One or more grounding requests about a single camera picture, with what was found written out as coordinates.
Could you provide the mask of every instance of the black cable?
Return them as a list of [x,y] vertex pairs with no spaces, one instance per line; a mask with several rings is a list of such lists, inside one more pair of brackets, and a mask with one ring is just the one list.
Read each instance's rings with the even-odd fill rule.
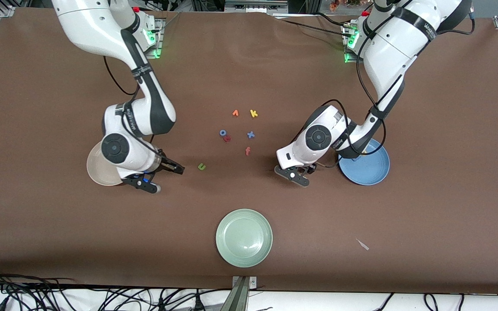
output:
[[[347,116],[347,112],[345,111],[345,107],[343,106],[343,104],[339,101],[339,100],[336,100],[336,99],[333,99],[333,100],[329,100],[327,101],[325,104],[327,104],[328,102],[332,102],[332,101],[335,101],[339,104],[339,106],[342,108],[342,111],[343,111],[343,115],[344,115],[344,119],[345,119],[345,128],[348,128],[349,127],[349,121],[348,121],[348,116]],[[378,152],[382,147],[383,147],[383,144],[385,143],[386,141],[386,137],[387,137],[387,128],[386,128],[386,124],[385,122],[383,121],[383,119],[380,119],[378,118],[378,120],[380,122],[382,122],[382,126],[383,126],[383,138],[382,138],[382,142],[380,143],[380,145],[378,146],[378,148],[376,148],[374,151],[371,151],[371,152],[360,152],[358,151],[354,146],[353,146],[353,143],[351,141],[351,137],[350,135],[347,135],[347,141],[349,143],[349,147],[351,147],[351,149],[356,153],[356,154],[359,154],[361,156],[365,155],[365,156],[369,156],[370,154],[374,154],[376,152]]]
[[[202,292],[202,293],[199,293],[199,295],[204,295],[206,293],[213,293],[213,292],[218,292],[218,291],[231,291],[231,288],[217,288],[217,289],[211,289],[209,291],[206,291],[206,292]],[[195,296],[198,296],[198,294],[196,293],[189,293],[187,295],[185,295],[184,297],[180,297],[179,299],[176,299],[174,301],[170,301],[169,305],[171,305],[172,303],[176,303],[178,301],[181,301],[182,299],[184,298],[188,298],[180,303],[178,303],[177,305],[175,305],[174,307],[172,307],[172,309],[169,309],[168,311],[172,311],[174,310],[176,307],[178,307],[178,305],[181,305],[182,303],[188,301],[189,299],[193,299]]]
[[67,304],[70,306],[70,308],[73,310],[73,311],[77,311],[73,305],[70,303],[69,299],[67,298],[67,296],[65,295],[65,292],[61,289],[61,284],[59,283],[59,280],[56,279],[55,280],[55,283],[57,284],[57,290],[59,292],[61,292],[61,296],[63,296],[63,298],[65,299],[65,301],[67,302]]
[[118,88],[119,88],[119,89],[120,89],[120,90],[121,90],[124,94],[126,94],[126,95],[134,95],[134,94],[136,94],[137,90],[136,90],[136,91],[134,91],[133,93],[128,93],[127,91],[125,91],[125,90],[122,88],[122,86],[120,86],[120,85],[118,84],[118,82],[117,82],[117,81],[116,81],[116,79],[115,79],[115,76],[113,76],[113,75],[112,75],[112,73],[111,73],[111,69],[109,69],[109,64],[107,63],[107,57],[105,57],[105,56],[104,56],[104,57],[103,57],[103,61],[105,61],[105,67],[107,67],[107,72],[109,73],[109,76],[111,76],[111,79],[115,82],[116,86],[118,86]]
[[335,20],[331,19],[329,16],[327,16],[326,14],[321,13],[321,12],[314,12],[314,13],[312,13],[312,15],[320,15],[323,18],[325,18],[328,22],[330,22],[334,25],[337,25],[337,26],[343,26],[343,24],[345,24],[347,22],[351,22],[351,20],[346,20],[344,22],[336,22]]
[[[132,95],[132,98],[127,102],[127,104],[132,104],[132,102],[134,101],[134,99],[136,98],[136,95],[138,95],[138,91],[140,90],[140,86],[136,87],[136,91],[134,92],[134,94]],[[140,144],[142,144],[142,146],[146,147],[148,150],[150,150],[151,152],[153,152],[154,154],[158,155],[158,156],[161,156],[161,154],[159,154],[156,150],[154,150],[153,148],[151,148],[150,146],[147,146],[139,137],[137,137],[136,135],[134,135],[133,132],[131,132],[127,127],[126,127],[126,124],[124,122],[124,116],[126,116],[126,114],[124,113],[124,111],[122,112],[122,116],[120,118],[120,121],[122,123],[122,128],[124,128],[124,130],[126,132],[128,132],[128,134],[130,134],[130,136],[132,136],[132,138],[134,138],[135,140],[137,140],[138,142],[140,142]]]
[[[39,281],[41,283],[43,283],[43,285],[45,285],[45,287],[47,287],[48,289],[48,292],[44,292],[43,290],[38,290],[38,295],[39,295],[39,292],[42,292],[42,293],[45,293],[45,297],[41,297],[41,295],[39,296],[40,300],[43,301],[44,299],[48,299],[48,293],[50,292],[51,295],[53,296],[53,301],[57,301],[54,293],[53,293],[53,290],[51,289],[51,287],[49,286],[51,283],[48,282],[48,281],[54,281],[55,284],[57,285],[58,288],[60,288],[59,286],[59,280],[60,279],[67,279],[67,278],[39,278],[39,277],[34,277],[34,276],[25,276],[25,275],[22,275],[22,274],[14,274],[14,273],[3,273],[3,274],[0,274],[0,277],[3,277],[3,278],[24,278],[24,279],[31,279],[31,280],[34,280],[34,281]],[[74,307],[70,304],[70,302],[68,301],[67,297],[64,296],[63,292],[61,291],[61,295],[64,297],[64,299],[67,301],[67,303],[71,306],[71,308],[73,309],[73,311],[75,311]],[[53,309],[56,309],[57,311],[60,311],[58,305],[55,305],[51,299],[48,299],[51,307]]]
[[168,305],[170,303],[170,300],[176,295],[178,294],[179,292],[181,292],[182,289],[177,289],[176,291],[174,291],[172,294],[166,296],[166,298],[164,299],[164,305]]
[[460,294],[460,303],[458,304],[458,311],[462,311],[463,303],[464,303],[464,294]]
[[360,82],[360,85],[362,86],[362,88],[364,89],[364,92],[366,93],[366,95],[368,96],[368,98],[370,99],[370,101],[372,102],[372,104],[374,105],[374,107],[376,109],[378,109],[378,106],[377,106],[377,103],[376,101],[372,98],[372,95],[370,95],[370,92],[368,92],[368,89],[366,88],[366,86],[364,85],[364,82],[362,81],[362,76],[361,76],[361,73],[360,73],[360,67],[359,67],[359,63],[360,63],[360,54],[362,53],[362,51],[364,50],[364,46],[366,44],[366,42],[374,35],[376,34],[377,30],[381,28],[381,26],[385,25],[387,22],[389,22],[391,19],[393,18],[393,15],[389,16],[386,20],[384,20],[383,22],[381,22],[376,28],[374,28],[374,30],[372,30],[367,36],[366,38],[364,39],[364,41],[362,42],[362,45],[360,46],[360,49],[358,50],[358,54],[356,56],[356,74],[358,76],[358,81]]
[[99,306],[99,309],[97,309],[97,311],[105,311],[105,307],[107,307],[107,305],[109,305],[109,303],[111,303],[112,301],[114,301],[115,299],[117,299],[119,297],[119,295],[117,293],[120,293],[122,291],[121,294],[124,294],[126,293],[127,291],[129,291],[130,288],[125,288],[125,289],[119,289],[118,291],[116,292],[113,292],[113,291],[109,291],[111,293],[111,295],[107,298],[105,298],[105,300],[103,301],[103,303]]
[[465,34],[465,35],[471,35],[474,33],[474,30],[476,30],[476,19],[472,18],[470,19],[472,21],[472,29],[469,32],[463,32],[461,30],[455,30],[455,29],[448,29],[448,30],[442,30],[437,33],[437,35],[444,34],[444,33],[458,33],[458,34]]
[[115,307],[115,311],[117,311],[118,309],[120,309],[120,307],[122,307],[123,305],[127,305],[128,303],[138,303],[140,304],[140,310],[142,309],[142,304],[140,303],[140,301],[131,301],[134,299],[134,296],[136,295],[140,295],[141,293],[143,293],[144,291],[148,291],[149,289],[148,288],[144,288],[142,289],[141,291],[135,293],[134,295],[132,295],[131,297],[129,297],[128,299],[126,299],[125,301],[123,301],[120,305],[117,305]]
[[[113,292],[111,291],[110,289],[93,289],[93,288],[89,288],[89,287],[85,287],[85,286],[81,286],[82,288],[84,289],[88,289],[89,291],[94,291],[94,292],[107,292],[107,293],[113,293],[119,297],[126,297],[126,298],[131,298],[132,300],[135,300],[135,301],[141,301],[141,302],[144,302],[144,303],[147,303],[147,301],[145,301],[144,299],[139,299],[139,298],[136,298],[136,297],[132,297],[131,295],[126,295],[124,294],[124,292]],[[135,289],[134,287],[121,287],[119,288],[119,290],[121,289]],[[156,308],[158,307],[159,305],[154,305],[153,303],[147,303],[148,305],[151,305],[152,307]]]
[[382,306],[379,307],[378,309],[376,309],[375,311],[383,311],[383,309],[385,309],[387,303],[389,302],[389,300],[391,299],[391,297],[393,297],[393,295],[395,295],[395,293],[389,294],[389,296],[387,296],[386,300],[383,302]]
[[[431,299],[433,299],[433,305],[435,307],[435,309],[432,309],[428,303],[428,296],[431,297]],[[437,301],[435,300],[435,297],[433,297],[432,294],[424,294],[424,303],[425,303],[425,306],[429,309],[429,311],[439,311],[439,308],[437,307]]]
[[315,26],[310,26],[310,25],[306,25],[306,24],[301,24],[301,23],[297,23],[297,22],[292,22],[291,20],[285,20],[283,19],[284,22],[286,23],[290,23],[290,24],[294,24],[294,25],[299,25],[299,26],[303,26],[303,27],[307,27],[307,28],[310,28],[310,29],[316,29],[316,30],[320,30],[321,32],[326,32],[326,33],[332,33],[332,34],[338,34],[338,35],[342,35],[344,37],[351,37],[350,34],[346,34],[346,33],[340,33],[340,32],[335,32],[333,30],[328,30],[328,29],[324,29],[324,28],[319,28],[319,27],[315,27]]
[[24,307],[26,307],[26,309],[28,309],[28,310],[30,310],[30,307],[28,307],[28,305],[26,305],[26,303],[24,303],[20,299],[20,297],[19,297],[20,292],[26,293],[30,297],[32,297],[32,299],[34,299],[34,301],[36,302],[37,309],[43,309],[44,311],[48,311],[48,307],[45,305],[45,303],[43,301],[40,301],[40,299],[38,297],[36,297],[36,295],[32,291],[30,291],[30,289],[28,287],[21,286],[21,285],[18,285],[17,283],[12,282],[7,277],[7,275],[11,275],[12,277],[16,276],[16,277],[30,278],[30,279],[32,279],[32,278],[36,279],[36,278],[30,277],[30,276],[21,276],[20,274],[0,274],[0,284],[7,286],[6,294],[8,294],[12,299],[18,301],[21,310],[22,310],[22,305],[24,305]]

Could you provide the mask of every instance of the white floor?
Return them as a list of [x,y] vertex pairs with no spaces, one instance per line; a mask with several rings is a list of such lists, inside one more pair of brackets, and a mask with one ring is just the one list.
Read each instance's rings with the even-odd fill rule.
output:
[[[96,311],[105,299],[105,292],[93,292],[87,289],[68,289],[65,292],[71,304],[77,311]],[[187,289],[176,295],[181,297],[195,292]],[[201,296],[206,306],[219,305],[226,300],[228,291],[208,293]],[[151,290],[151,299],[158,301],[160,289]],[[270,308],[271,311],[375,311],[381,307],[388,294],[380,293],[316,293],[316,292],[251,292],[247,311],[261,311]],[[6,297],[0,293],[0,303]],[[149,301],[149,294],[143,293],[140,297]],[[440,311],[457,311],[460,295],[435,295]],[[105,310],[114,310],[125,298],[116,299]],[[32,299],[25,298],[26,303],[34,307]],[[71,311],[71,307],[57,295],[57,301],[62,311]],[[174,311],[186,310],[194,306],[194,299],[178,306]],[[130,303],[120,307],[121,311],[145,311],[149,305]],[[16,301],[7,305],[6,311],[19,311]],[[421,294],[395,294],[384,311],[428,311]],[[462,311],[498,311],[498,296],[495,295],[466,295]]]

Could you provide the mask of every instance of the green plate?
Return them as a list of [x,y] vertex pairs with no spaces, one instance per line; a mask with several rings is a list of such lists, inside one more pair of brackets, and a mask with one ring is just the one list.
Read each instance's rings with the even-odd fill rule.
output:
[[272,228],[257,211],[235,210],[220,221],[216,230],[216,247],[222,258],[233,266],[256,266],[270,252]]

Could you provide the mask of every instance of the beige plate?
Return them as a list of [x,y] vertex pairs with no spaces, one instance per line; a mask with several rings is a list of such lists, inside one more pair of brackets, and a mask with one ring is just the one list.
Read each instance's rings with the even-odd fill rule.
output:
[[101,153],[101,142],[97,143],[89,152],[86,168],[91,180],[99,185],[116,186],[122,184],[116,167],[103,157],[103,154]]

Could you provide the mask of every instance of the small debris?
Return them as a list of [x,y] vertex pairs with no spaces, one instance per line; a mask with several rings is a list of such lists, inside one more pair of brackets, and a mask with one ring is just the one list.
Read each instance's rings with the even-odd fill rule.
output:
[[360,246],[362,246],[365,250],[369,250],[370,248],[366,246],[364,243],[362,243],[358,238],[356,240],[360,243]]

